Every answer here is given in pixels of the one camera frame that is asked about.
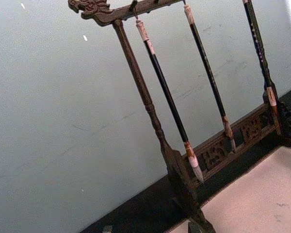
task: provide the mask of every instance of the black brush handle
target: black brush handle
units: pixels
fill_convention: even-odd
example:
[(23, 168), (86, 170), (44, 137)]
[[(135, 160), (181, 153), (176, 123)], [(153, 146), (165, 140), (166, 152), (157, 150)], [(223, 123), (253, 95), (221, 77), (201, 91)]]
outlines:
[(204, 46), (203, 46), (202, 41), (200, 39), (200, 36), (198, 34), (198, 30), (196, 28), (195, 23), (194, 24), (190, 24), (190, 27), (191, 27), (191, 30), (192, 30), (196, 45), (198, 47), (200, 56), (202, 58), (202, 61), (203, 61), (203, 64), (204, 64), (204, 67), (205, 67), (205, 70), (206, 70), (206, 73), (207, 73), (207, 76), (208, 76), (208, 79), (209, 79), (209, 82), (210, 82), (210, 85), (211, 85), (211, 88), (212, 88), (212, 91), (213, 91), (213, 94), (214, 94), (214, 97), (215, 97), (215, 100), (217, 102), (217, 105), (218, 105), (218, 108), (219, 108), (219, 111), (220, 111), (220, 115), (221, 115), (221, 117), (225, 117), (226, 113), (225, 113), (224, 106), (223, 106), (223, 103), (222, 103), (222, 100), (221, 100), (221, 97), (220, 97), (220, 93), (219, 93), (217, 84), (215, 82), (215, 79), (214, 79), (214, 76), (213, 76), (213, 73), (212, 73), (212, 70), (211, 70), (211, 67), (210, 67), (210, 64), (209, 64), (205, 49), (204, 49)]
[(182, 141), (183, 142), (188, 142), (189, 139), (188, 139), (188, 136), (185, 132), (185, 129), (184, 129), (184, 126), (182, 124), (182, 121), (181, 121), (181, 118), (179, 116), (179, 113), (177, 111), (177, 108), (176, 108), (176, 105), (175, 105), (175, 102), (172, 98), (172, 95), (171, 95), (171, 92), (168, 88), (168, 85), (167, 85), (167, 82), (166, 82), (166, 79), (164, 77), (164, 74), (162, 72), (162, 69), (161, 69), (161, 66), (160, 66), (160, 63), (155, 55), (155, 51), (154, 51), (154, 48), (147, 36), (147, 33), (145, 31), (145, 28), (144, 28), (144, 24), (141, 20), (137, 20), (136, 21), (137, 23), (137, 27), (138, 27), (138, 30), (140, 32), (140, 35), (144, 41), (144, 44), (145, 44), (145, 47), (146, 47), (146, 50), (149, 54), (149, 57), (150, 57), (150, 60), (152, 62), (152, 65), (155, 69), (155, 72), (156, 72), (156, 75), (160, 81), (160, 84), (161, 84), (161, 87), (163, 89), (163, 92), (165, 94), (165, 97), (167, 99), (167, 102), (168, 102), (168, 105), (169, 105), (169, 108), (173, 114), (173, 117), (175, 119), (175, 122), (176, 122), (176, 125), (178, 127), (178, 130), (179, 130), (179, 133), (181, 135), (181, 138), (182, 138)]
[(256, 48), (257, 55), (259, 57), (260, 67), (264, 77), (266, 87), (270, 87), (273, 84), (271, 80), (270, 71), (268, 69), (268, 63), (265, 57), (265, 49), (262, 41), (262, 37), (259, 31), (258, 21), (251, 0), (243, 0), (243, 5), (246, 11), (248, 22), (250, 25), (250, 31), (254, 46)]

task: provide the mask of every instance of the carved dragon head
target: carved dragon head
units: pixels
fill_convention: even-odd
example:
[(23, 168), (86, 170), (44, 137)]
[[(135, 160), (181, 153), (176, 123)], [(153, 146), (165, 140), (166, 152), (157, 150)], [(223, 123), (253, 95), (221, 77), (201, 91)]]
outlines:
[(84, 19), (93, 18), (99, 23), (97, 15), (109, 15), (113, 10), (110, 10), (110, 5), (107, 0), (68, 0), (69, 7), (76, 13), (82, 10), (81, 17)]

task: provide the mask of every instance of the hook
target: hook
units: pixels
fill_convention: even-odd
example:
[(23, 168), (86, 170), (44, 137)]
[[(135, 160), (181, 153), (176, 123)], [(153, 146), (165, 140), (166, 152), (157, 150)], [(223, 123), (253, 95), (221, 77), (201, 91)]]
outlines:
[(135, 15), (136, 19), (139, 19), (139, 18), (138, 18), (138, 15), (137, 15), (137, 12), (136, 12), (136, 7), (134, 7), (133, 12), (134, 12), (134, 15)]
[(138, 4), (138, 0), (133, 0), (129, 7), (129, 11), (133, 11), (137, 4)]
[(138, 19), (138, 15), (137, 15), (137, 12), (136, 12), (136, 5), (138, 4), (138, 0), (133, 0), (130, 7), (129, 7), (129, 11), (133, 12), (136, 19)]

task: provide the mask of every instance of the brush tip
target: brush tip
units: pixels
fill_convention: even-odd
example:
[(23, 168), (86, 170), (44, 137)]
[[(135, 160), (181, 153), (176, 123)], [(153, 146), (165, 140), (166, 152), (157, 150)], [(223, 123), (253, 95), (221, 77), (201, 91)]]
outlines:
[(231, 145), (232, 145), (232, 151), (233, 151), (233, 153), (236, 154), (236, 143), (235, 143), (235, 140), (234, 139), (231, 140)]
[(193, 172), (195, 174), (195, 176), (198, 178), (198, 180), (201, 182), (201, 183), (204, 183), (204, 176), (203, 176), (203, 172), (202, 170), (200, 169), (199, 166), (197, 167), (193, 167)]

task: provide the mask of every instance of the carved wooden panel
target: carved wooden panel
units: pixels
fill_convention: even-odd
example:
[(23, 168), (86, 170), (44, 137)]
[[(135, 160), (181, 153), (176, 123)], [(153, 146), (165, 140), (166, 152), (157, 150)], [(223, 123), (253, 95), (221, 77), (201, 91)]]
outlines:
[(242, 126), (241, 131), (243, 134), (243, 138), (245, 143), (260, 137), (262, 130), (262, 125), (259, 117), (247, 122), (245, 125)]
[(271, 117), (272, 117), (272, 115), (270, 112), (264, 112), (264, 113), (260, 114), (259, 119), (261, 122), (262, 129), (265, 128), (266, 126), (272, 124)]
[(225, 144), (220, 141), (214, 144), (205, 152), (201, 153), (201, 156), (205, 160), (208, 170), (213, 169), (216, 165), (223, 162), (227, 157), (227, 150)]

